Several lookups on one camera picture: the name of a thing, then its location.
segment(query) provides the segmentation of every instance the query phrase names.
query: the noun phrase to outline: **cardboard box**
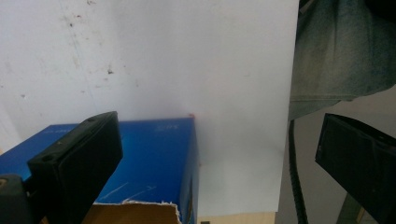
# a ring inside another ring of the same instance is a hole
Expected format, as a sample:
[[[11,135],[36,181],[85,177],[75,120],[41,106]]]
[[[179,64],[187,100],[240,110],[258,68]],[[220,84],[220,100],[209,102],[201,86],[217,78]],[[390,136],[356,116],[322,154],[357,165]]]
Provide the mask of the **cardboard box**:
[[[26,180],[26,162],[75,126],[51,125],[1,155],[0,174]],[[123,159],[84,223],[196,223],[199,165],[193,119],[122,121],[120,134]]]

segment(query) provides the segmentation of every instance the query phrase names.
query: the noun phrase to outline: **blue cardboard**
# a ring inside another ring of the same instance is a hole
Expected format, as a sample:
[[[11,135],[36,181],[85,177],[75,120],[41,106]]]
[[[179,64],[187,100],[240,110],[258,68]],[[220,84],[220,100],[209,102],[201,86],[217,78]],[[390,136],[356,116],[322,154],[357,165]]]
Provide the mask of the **blue cardboard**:
[[[4,153],[0,174],[26,180],[26,162],[76,126],[51,125]],[[95,203],[169,204],[176,208],[178,223],[196,223],[199,167],[194,120],[121,121],[120,134],[123,159]]]

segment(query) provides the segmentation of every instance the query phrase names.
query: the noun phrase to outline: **white paper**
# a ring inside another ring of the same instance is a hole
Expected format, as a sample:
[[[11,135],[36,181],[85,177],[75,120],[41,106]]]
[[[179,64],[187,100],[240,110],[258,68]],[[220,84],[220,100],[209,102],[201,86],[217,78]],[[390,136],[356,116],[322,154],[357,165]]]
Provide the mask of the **white paper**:
[[[199,216],[276,211],[298,1],[2,1],[0,148],[53,123],[196,117]]]

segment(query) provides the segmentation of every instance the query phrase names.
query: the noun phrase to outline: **wooden surface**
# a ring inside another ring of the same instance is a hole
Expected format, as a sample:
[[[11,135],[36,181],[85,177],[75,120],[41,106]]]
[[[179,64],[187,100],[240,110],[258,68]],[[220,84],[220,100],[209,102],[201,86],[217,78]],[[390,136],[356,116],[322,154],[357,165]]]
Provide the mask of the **wooden surface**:
[[[198,217],[197,224],[274,224],[275,212],[239,214],[223,217]]]

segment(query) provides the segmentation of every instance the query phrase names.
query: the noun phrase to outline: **black cable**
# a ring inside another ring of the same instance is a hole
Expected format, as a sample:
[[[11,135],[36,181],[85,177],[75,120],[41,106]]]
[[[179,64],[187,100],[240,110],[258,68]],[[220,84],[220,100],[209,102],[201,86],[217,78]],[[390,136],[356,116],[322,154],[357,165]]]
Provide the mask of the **black cable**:
[[[301,191],[300,178],[297,171],[296,148],[294,145],[294,120],[290,122],[289,126],[289,172],[298,223],[307,224],[308,218],[306,216],[304,197]]]

